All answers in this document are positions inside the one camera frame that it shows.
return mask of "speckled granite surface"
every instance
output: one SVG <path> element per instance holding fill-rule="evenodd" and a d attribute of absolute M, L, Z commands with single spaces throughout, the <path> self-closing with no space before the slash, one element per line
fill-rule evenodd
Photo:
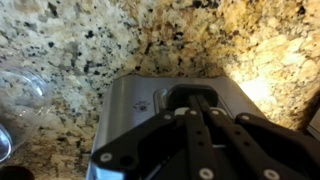
<path fill-rule="evenodd" d="M 128 73 L 225 75 L 270 120 L 302 128 L 319 92 L 319 10 L 319 0 L 0 0 L 1 63 L 34 69 L 54 93 L 8 163 L 83 179 L 103 93 Z"/>

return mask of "kitchen counter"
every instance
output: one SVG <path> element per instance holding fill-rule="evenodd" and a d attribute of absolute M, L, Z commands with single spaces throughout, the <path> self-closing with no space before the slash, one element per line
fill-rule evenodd
<path fill-rule="evenodd" d="M 0 62 L 29 67 L 51 112 L 8 164 L 83 179 L 103 93 L 126 74 L 228 76 L 273 122 L 303 129 L 320 82 L 317 0 L 0 0 Z"/>

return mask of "screw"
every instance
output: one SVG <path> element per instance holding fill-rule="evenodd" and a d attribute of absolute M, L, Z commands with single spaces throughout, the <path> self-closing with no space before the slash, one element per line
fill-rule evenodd
<path fill-rule="evenodd" d="M 250 119 L 250 117 L 249 117 L 249 116 L 247 116 L 247 115 L 243 115 L 243 116 L 242 116 L 242 119 L 244 119 L 244 120 L 249 120 L 249 119 Z"/>
<path fill-rule="evenodd" d="M 217 111 L 217 110 L 213 110 L 213 111 L 212 111 L 212 114 L 214 114 L 214 115 L 218 115 L 218 114 L 219 114 L 219 111 Z"/>
<path fill-rule="evenodd" d="M 170 119 L 171 119 L 171 116 L 170 116 L 169 114 L 166 114 L 166 115 L 164 115 L 164 119 L 170 120 Z"/>
<path fill-rule="evenodd" d="M 196 115 L 196 114 L 197 114 L 197 111 L 192 110 L 192 111 L 190 111 L 190 114 Z"/>
<path fill-rule="evenodd" d="M 273 169 L 265 169 L 264 176 L 269 180 L 280 180 L 280 175 Z"/>
<path fill-rule="evenodd" d="M 112 159 L 112 154 L 111 153 L 103 153 L 101 156 L 100 156 L 100 161 L 101 162 L 108 162 Z"/>
<path fill-rule="evenodd" d="M 209 168 L 201 168 L 199 171 L 199 175 L 204 180 L 210 180 L 214 177 L 213 172 Z"/>

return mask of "glass bowl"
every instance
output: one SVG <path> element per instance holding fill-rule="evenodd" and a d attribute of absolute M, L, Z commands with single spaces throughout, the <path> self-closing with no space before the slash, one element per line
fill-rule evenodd
<path fill-rule="evenodd" d="M 39 128 L 49 111 L 46 83 L 25 68 L 0 67 L 0 163 Z"/>

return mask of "logo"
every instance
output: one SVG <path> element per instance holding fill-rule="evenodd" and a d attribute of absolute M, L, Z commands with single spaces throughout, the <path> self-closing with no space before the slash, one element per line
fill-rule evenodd
<path fill-rule="evenodd" d="M 133 108 L 137 112 L 145 112 L 145 111 L 148 111 L 149 105 L 150 105 L 150 103 L 148 103 L 147 101 L 139 101 L 133 106 Z"/>

